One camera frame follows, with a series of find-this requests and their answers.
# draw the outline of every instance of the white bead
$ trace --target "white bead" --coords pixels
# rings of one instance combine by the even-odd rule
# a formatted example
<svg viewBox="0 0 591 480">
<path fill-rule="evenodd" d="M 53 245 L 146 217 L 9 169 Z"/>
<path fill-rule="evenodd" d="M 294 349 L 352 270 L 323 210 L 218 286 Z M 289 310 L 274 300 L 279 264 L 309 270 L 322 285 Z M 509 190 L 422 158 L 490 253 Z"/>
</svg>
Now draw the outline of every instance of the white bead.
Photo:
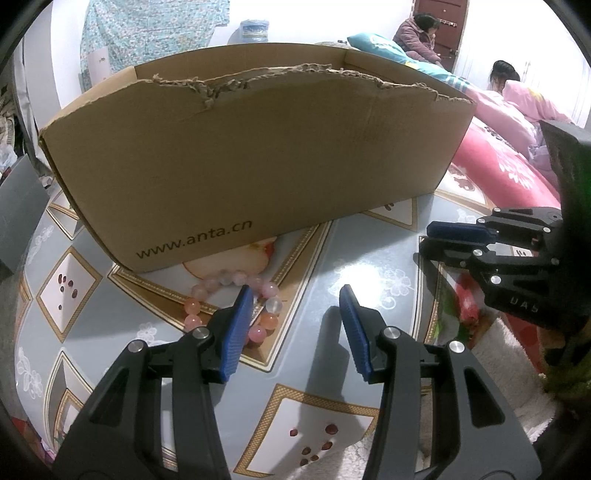
<svg viewBox="0 0 591 480">
<path fill-rule="evenodd" d="M 265 302 L 265 308 L 269 313 L 279 315 L 279 312 L 283 308 L 283 302 L 279 297 L 271 297 Z"/>
<path fill-rule="evenodd" d="M 231 285 L 232 284 L 232 272 L 230 272 L 228 270 L 220 270 L 218 280 L 224 287 Z"/>
</svg>

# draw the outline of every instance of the brown door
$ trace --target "brown door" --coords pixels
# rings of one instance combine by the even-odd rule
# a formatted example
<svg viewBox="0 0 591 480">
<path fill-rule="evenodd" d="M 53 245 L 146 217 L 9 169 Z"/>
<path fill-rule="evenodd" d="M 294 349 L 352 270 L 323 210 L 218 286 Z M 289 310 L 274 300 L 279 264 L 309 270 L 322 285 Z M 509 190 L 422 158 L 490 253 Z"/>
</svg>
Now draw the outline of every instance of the brown door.
<svg viewBox="0 0 591 480">
<path fill-rule="evenodd" d="M 417 0 L 414 7 L 416 14 L 431 14 L 441 20 L 435 36 L 435 52 L 441 55 L 441 64 L 448 71 L 456 62 L 467 5 L 468 0 Z"/>
</svg>

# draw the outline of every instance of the pink bedding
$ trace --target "pink bedding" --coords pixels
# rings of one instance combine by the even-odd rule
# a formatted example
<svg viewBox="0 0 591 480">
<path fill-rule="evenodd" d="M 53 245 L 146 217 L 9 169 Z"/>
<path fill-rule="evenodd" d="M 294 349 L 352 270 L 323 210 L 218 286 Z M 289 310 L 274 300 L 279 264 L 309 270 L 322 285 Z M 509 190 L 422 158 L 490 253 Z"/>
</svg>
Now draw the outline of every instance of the pink bedding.
<svg viewBox="0 0 591 480">
<path fill-rule="evenodd" d="M 494 137 L 477 119 L 470 124 L 452 162 L 498 207 L 560 208 L 554 187 L 521 154 Z"/>
<path fill-rule="evenodd" d="M 466 94 L 476 102 L 475 116 L 507 140 L 524 157 L 535 144 L 535 126 L 500 93 L 470 87 Z"/>
</svg>

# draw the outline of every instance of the wall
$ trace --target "wall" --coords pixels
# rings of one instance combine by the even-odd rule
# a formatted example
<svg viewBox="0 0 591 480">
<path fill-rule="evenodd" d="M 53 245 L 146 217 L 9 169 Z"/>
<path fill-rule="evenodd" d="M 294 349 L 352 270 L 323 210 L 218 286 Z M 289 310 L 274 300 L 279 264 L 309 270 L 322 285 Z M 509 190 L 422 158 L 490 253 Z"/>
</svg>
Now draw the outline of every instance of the wall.
<svg viewBox="0 0 591 480">
<path fill-rule="evenodd" d="M 89 0 L 54 0 L 51 57 L 63 108 L 81 93 L 80 42 Z M 412 0 L 230 0 L 230 23 L 217 27 L 209 44 L 226 45 L 242 20 L 270 21 L 269 40 L 315 43 L 346 40 L 371 31 L 392 38 L 410 16 Z"/>
<path fill-rule="evenodd" d="M 62 108 L 82 93 L 80 41 L 88 4 L 89 0 L 53 0 L 51 58 Z"/>
<path fill-rule="evenodd" d="M 524 28 L 523 19 L 534 25 Z M 454 73 L 488 88 L 493 63 L 511 63 L 527 86 L 583 126 L 591 108 L 591 69 L 542 0 L 470 0 Z"/>
<path fill-rule="evenodd" d="M 39 129 L 61 108 L 51 61 L 52 7 L 50 4 L 41 12 L 23 39 L 27 90 Z"/>
<path fill-rule="evenodd" d="M 362 31 L 392 38 L 412 11 L 412 0 L 230 0 L 230 23 L 209 46 L 225 45 L 242 20 L 269 21 L 269 41 L 315 43 L 346 40 Z"/>
</svg>

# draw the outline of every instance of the water bottle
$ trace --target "water bottle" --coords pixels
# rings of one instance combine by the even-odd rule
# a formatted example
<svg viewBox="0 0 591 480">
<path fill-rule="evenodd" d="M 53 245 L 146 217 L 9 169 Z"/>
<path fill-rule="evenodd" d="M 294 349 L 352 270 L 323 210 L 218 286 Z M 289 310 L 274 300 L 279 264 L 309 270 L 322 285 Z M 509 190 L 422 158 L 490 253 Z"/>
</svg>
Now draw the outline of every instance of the water bottle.
<svg viewBox="0 0 591 480">
<path fill-rule="evenodd" d="M 243 20 L 240 22 L 241 43 L 266 43 L 269 41 L 268 20 Z"/>
</svg>

